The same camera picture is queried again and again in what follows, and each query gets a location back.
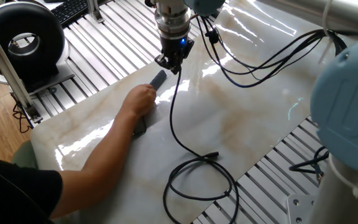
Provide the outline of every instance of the round blower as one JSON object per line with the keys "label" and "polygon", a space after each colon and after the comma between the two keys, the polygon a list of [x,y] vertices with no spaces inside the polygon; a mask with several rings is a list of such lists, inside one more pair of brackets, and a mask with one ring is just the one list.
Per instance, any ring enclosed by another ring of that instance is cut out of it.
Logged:
{"label": "round blower", "polygon": [[43,5],[9,2],[0,5],[0,45],[25,87],[36,88],[58,74],[65,38],[57,18]]}

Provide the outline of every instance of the coiled black cable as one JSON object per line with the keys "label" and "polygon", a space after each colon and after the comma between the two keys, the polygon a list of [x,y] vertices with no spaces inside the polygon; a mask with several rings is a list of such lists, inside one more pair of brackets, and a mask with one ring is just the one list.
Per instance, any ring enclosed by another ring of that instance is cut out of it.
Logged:
{"label": "coiled black cable", "polygon": [[[295,172],[304,172],[304,173],[309,173],[309,174],[316,174],[316,178],[318,180],[318,182],[321,181],[321,179],[323,178],[324,172],[321,171],[320,166],[318,165],[318,162],[323,161],[325,159],[327,159],[329,157],[329,152],[326,151],[322,156],[318,156],[320,154],[320,152],[322,150],[325,149],[325,146],[321,146],[314,154],[314,157],[312,160],[306,161],[306,162],[301,162],[299,164],[295,164],[294,166],[290,166],[289,170],[290,171],[295,171]],[[301,167],[310,165],[314,170],[309,170],[309,169],[302,169]]]}
{"label": "coiled black cable", "polygon": [[[230,192],[234,189],[234,192],[236,193],[236,209],[234,211],[234,214],[230,220],[230,224],[234,223],[237,217],[237,213],[238,213],[238,208],[239,208],[239,190],[237,188],[236,185],[236,181],[234,180],[233,176],[229,173],[229,171],[227,171],[221,164],[217,163],[214,159],[217,158],[219,156],[219,152],[211,152],[208,153],[207,155],[201,156],[198,153],[194,152],[193,150],[191,150],[189,147],[185,146],[177,137],[177,135],[175,134],[175,131],[173,129],[173,107],[175,106],[175,100],[177,98],[177,94],[178,94],[178,87],[180,84],[180,80],[181,80],[181,69],[179,70],[179,74],[178,74],[178,81],[177,81],[177,85],[175,87],[175,92],[173,94],[172,97],[172,103],[171,103],[171,108],[170,108],[170,113],[169,113],[169,124],[170,124],[170,128],[171,128],[171,132],[172,132],[172,136],[173,138],[176,140],[176,142],[184,149],[186,149],[188,152],[192,153],[193,155],[195,155],[196,157],[194,159],[191,159],[189,161],[186,161],[182,164],[180,164],[179,166],[177,166],[176,168],[174,168],[171,172],[171,174],[169,175],[169,179],[167,182],[167,185],[165,186],[165,190],[163,193],[163,206],[165,209],[165,212],[167,213],[167,215],[169,216],[169,218],[176,224],[180,224],[180,222],[178,220],[176,220],[172,214],[169,212],[169,209],[167,207],[167,193],[168,193],[168,189],[173,190],[176,194],[187,198],[187,199],[192,199],[192,200],[200,200],[200,201],[213,201],[213,200],[218,200],[224,197],[229,196]],[[216,197],[209,197],[209,198],[202,198],[202,197],[194,197],[194,196],[190,196],[190,195],[186,195],[183,194],[181,192],[179,192],[176,188],[173,187],[172,182],[175,180],[176,177],[178,177],[178,175],[180,175],[180,171],[185,168],[187,165],[194,163],[194,162],[205,162],[209,165],[211,165],[212,167],[214,167],[219,173],[221,173],[224,178],[226,178],[227,182],[229,183],[229,189],[226,190],[222,195],[220,196],[216,196]]]}
{"label": "coiled black cable", "polygon": [[[200,20],[198,18],[198,16],[196,17],[197,19],[197,23],[199,25],[199,27],[201,28],[201,24],[200,24]],[[257,86],[259,84],[261,84],[262,82],[266,81],[267,79],[277,75],[280,71],[282,71],[284,68],[287,68],[288,66],[294,64],[295,62],[301,60],[303,57],[305,57],[306,55],[308,55],[320,42],[321,40],[326,36],[326,34],[324,33],[323,30],[313,30],[311,32],[305,33],[299,37],[297,37],[295,40],[293,40],[291,43],[289,43],[287,46],[285,46],[283,49],[281,49],[280,51],[278,51],[275,55],[273,55],[272,57],[270,57],[267,61],[265,61],[263,64],[259,65],[258,67],[255,66],[251,66],[248,65],[244,62],[241,62],[240,60],[238,60],[237,58],[235,58],[235,56],[233,56],[232,53],[230,53],[230,51],[228,51],[228,49],[226,48],[226,46],[223,43],[223,40],[218,32],[218,30],[216,28],[214,28],[212,26],[212,23],[210,23],[210,21],[208,20],[207,17],[201,17],[205,29],[207,30],[206,36],[209,37],[209,41],[211,42],[211,46],[212,46],[212,50],[213,53],[215,55],[215,58],[212,56],[211,52],[209,51],[209,48],[206,44],[205,41],[205,37],[204,34],[202,34],[202,38],[203,38],[203,42],[204,42],[204,46],[207,50],[207,53],[209,55],[209,57],[211,58],[211,60],[219,65],[219,67],[221,68],[223,74],[225,75],[225,77],[231,82],[233,83],[235,86],[241,87],[241,88],[249,88],[249,87],[253,87],[253,86]],[[342,52],[345,48],[346,48],[346,44],[343,42],[342,39],[340,39],[334,32],[329,31],[329,35],[330,38],[332,38],[334,44],[335,44],[335,48],[336,48],[336,55],[339,54],[340,52]],[[297,46],[295,48],[295,50],[292,51],[292,53],[290,53],[289,55],[287,55],[286,57],[268,64],[269,62],[271,62],[275,57],[277,57],[278,55],[280,55],[284,50],[288,49],[289,47],[291,47],[293,44],[295,44],[296,42],[298,42],[299,40],[306,38],[306,40],[304,40],[299,46]],[[243,65],[246,69],[248,69],[248,72],[234,72],[231,70],[228,70],[226,68],[224,68],[221,64],[219,55],[216,51],[215,48],[215,44],[216,43],[220,43],[222,48],[226,51],[226,53],[228,53],[237,63]],[[305,49],[306,47],[308,47],[309,45],[315,43],[316,44],[309,50],[307,51],[307,53],[305,53],[303,56],[301,56],[300,58],[296,59],[295,61],[286,64],[295,54],[297,54],[298,52],[300,52],[301,50]],[[255,75],[253,74],[253,72],[260,70],[260,69],[266,69],[266,68],[271,68],[276,66],[268,75],[266,75],[265,77],[258,79],[255,77]],[[236,83],[227,73],[231,73],[231,74],[235,74],[235,75],[247,75],[247,74],[251,74],[252,76],[254,76],[254,78],[257,80],[257,82],[249,84],[249,85],[241,85],[239,83]],[[187,199],[191,199],[191,200],[200,200],[200,201],[213,201],[213,200],[218,200],[224,197],[229,196],[229,194],[231,193],[231,191],[234,189],[235,193],[236,193],[236,207],[235,207],[235,211],[234,214],[230,220],[230,224],[234,223],[237,217],[237,213],[238,213],[238,208],[239,208],[239,191],[236,185],[236,181],[234,180],[233,176],[229,173],[229,171],[227,171],[221,164],[217,163],[215,161],[215,158],[217,158],[219,156],[219,152],[212,152],[206,155],[199,155],[196,152],[192,151],[189,147],[185,146],[177,137],[177,135],[175,134],[175,131],[173,129],[173,109],[175,106],[175,100],[177,97],[177,93],[178,93],[178,87],[180,84],[180,80],[181,80],[181,69],[179,70],[179,74],[178,74],[178,81],[175,87],[175,92],[173,94],[172,97],[172,103],[171,103],[171,108],[170,108],[170,117],[169,117],[169,122],[170,122],[170,129],[172,132],[172,136],[173,138],[176,140],[176,142],[184,149],[186,149],[188,152],[192,153],[193,155],[195,155],[196,157],[194,159],[191,159],[189,161],[183,162],[182,164],[180,164],[179,166],[177,166],[176,168],[174,168],[168,178],[168,182],[165,186],[164,189],[164,193],[163,193],[163,206],[165,209],[165,212],[167,213],[167,215],[169,216],[169,218],[176,224],[180,223],[178,220],[176,220],[172,214],[169,212],[169,209],[167,207],[167,194],[168,194],[168,190],[171,189],[173,190],[176,194],[180,195],[181,197],[187,198]],[[180,171],[182,169],[184,169],[186,166],[194,163],[194,162],[205,162],[209,165],[211,165],[212,167],[214,167],[219,173],[221,173],[227,180],[227,182],[229,183],[229,189],[227,189],[222,195],[220,196],[216,196],[216,197],[209,197],[209,198],[202,198],[202,197],[194,197],[191,195],[186,195],[183,194],[181,192],[179,192],[176,188],[173,187],[172,183],[175,180],[176,177],[178,177],[180,175]]]}
{"label": "coiled black cable", "polygon": [[[20,101],[18,101],[15,97],[14,97],[14,94],[11,93],[11,96],[13,98],[13,100],[16,102],[15,106],[13,107],[13,114],[12,116],[15,118],[15,119],[18,119],[19,120],[19,131],[20,133],[24,134],[26,132],[28,132],[30,129],[33,129],[33,125],[31,124],[29,118],[27,117],[27,115],[23,112],[25,111],[24,110],[24,107],[22,106],[22,104],[20,103]],[[27,129],[25,131],[23,131],[22,129],[22,119],[26,119],[27,122],[28,122],[28,125],[27,125]]]}
{"label": "coiled black cable", "polygon": [[[225,75],[225,77],[231,82],[233,83],[235,86],[241,87],[241,88],[249,88],[249,87],[253,87],[256,85],[261,84],[262,82],[266,81],[269,78],[272,78],[273,76],[275,76],[276,74],[278,74],[280,71],[282,71],[284,68],[287,68],[288,66],[294,64],[295,62],[299,61],[300,59],[302,59],[303,57],[305,57],[306,55],[308,55],[320,42],[321,39],[324,38],[326,36],[326,34],[324,33],[324,30],[320,29],[320,30],[313,30],[311,32],[305,33],[299,37],[297,37],[295,40],[293,40],[292,42],[290,42],[287,46],[285,46],[283,49],[279,50],[275,55],[271,56],[266,62],[262,63],[261,65],[259,65],[258,67],[255,66],[251,66],[248,65],[244,62],[241,62],[240,60],[238,60],[237,58],[235,58],[235,56],[233,56],[232,53],[230,53],[230,51],[226,48],[226,46],[223,43],[223,40],[219,34],[219,31],[217,30],[217,28],[214,28],[212,23],[210,23],[210,21],[208,20],[207,17],[200,17],[201,20],[204,23],[205,29],[207,30],[206,36],[209,37],[209,41],[211,42],[211,47],[214,53],[215,58],[212,56],[211,52],[209,51],[209,48],[206,44],[205,41],[205,37],[204,35],[201,35],[203,38],[203,42],[204,42],[204,46],[207,50],[207,53],[209,55],[209,57],[211,58],[211,60],[216,63],[217,65],[219,65],[219,67],[221,68],[223,74]],[[197,23],[198,25],[201,27],[200,24],[200,20],[197,17]],[[335,32],[329,30],[329,35],[330,38],[332,38],[335,48],[336,48],[336,55],[338,55],[339,53],[341,53],[347,46],[346,44],[343,42],[343,40],[341,38],[339,38]],[[288,49],[289,47],[291,47],[293,44],[295,44],[296,42],[298,42],[299,40],[306,38],[306,40],[304,40],[299,46],[297,46],[295,48],[295,50],[292,51],[292,53],[290,53],[289,55],[287,55],[286,57],[278,60],[277,62],[268,64],[270,61],[272,61],[275,57],[277,57],[278,55],[280,55],[284,50]],[[216,51],[216,48],[214,46],[215,43],[219,42],[222,46],[222,48],[225,50],[225,52],[227,54],[229,54],[237,63],[243,65],[245,68],[248,69],[248,72],[234,72],[231,70],[226,69],[225,67],[223,67],[221,65],[220,62],[220,58],[219,55]],[[305,53],[303,56],[301,56],[300,58],[298,58],[297,60],[295,60],[294,62],[291,62],[289,64],[286,64],[295,54],[297,54],[298,52],[300,52],[301,50],[305,49],[307,46],[313,44],[314,42],[317,42],[312,48],[311,50],[309,50],[307,53]],[[268,75],[264,76],[263,78],[259,79],[257,77],[255,77],[255,75],[253,74],[253,72],[260,70],[260,69],[266,69],[266,68],[270,68],[270,67],[274,67],[276,66]],[[234,75],[247,75],[247,74],[251,74],[256,80],[257,82],[249,84],[249,85],[241,85],[237,82],[235,82],[227,73],[231,73]]]}

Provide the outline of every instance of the green chair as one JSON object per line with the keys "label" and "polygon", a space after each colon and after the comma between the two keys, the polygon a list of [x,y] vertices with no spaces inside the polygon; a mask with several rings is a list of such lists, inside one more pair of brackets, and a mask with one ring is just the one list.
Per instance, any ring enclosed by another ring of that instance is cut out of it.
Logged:
{"label": "green chair", "polygon": [[30,141],[26,141],[17,149],[13,154],[12,163],[19,167],[38,169],[38,163]]}

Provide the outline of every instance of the hand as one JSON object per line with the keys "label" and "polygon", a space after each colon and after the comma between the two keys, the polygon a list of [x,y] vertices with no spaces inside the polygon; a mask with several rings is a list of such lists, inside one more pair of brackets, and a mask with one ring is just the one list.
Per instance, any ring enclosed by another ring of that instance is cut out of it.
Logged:
{"label": "hand", "polygon": [[133,88],[122,103],[120,113],[133,114],[137,119],[146,115],[153,107],[156,93],[150,84]]}

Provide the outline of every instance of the person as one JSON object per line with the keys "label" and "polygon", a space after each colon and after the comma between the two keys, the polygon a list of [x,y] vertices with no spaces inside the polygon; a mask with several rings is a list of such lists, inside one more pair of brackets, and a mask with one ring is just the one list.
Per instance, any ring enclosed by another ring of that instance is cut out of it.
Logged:
{"label": "person", "polygon": [[80,171],[37,170],[36,164],[29,168],[0,161],[0,223],[47,223],[105,198],[119,180],[134,127],[154,107],[155,97],[149,84],[133,88]]}

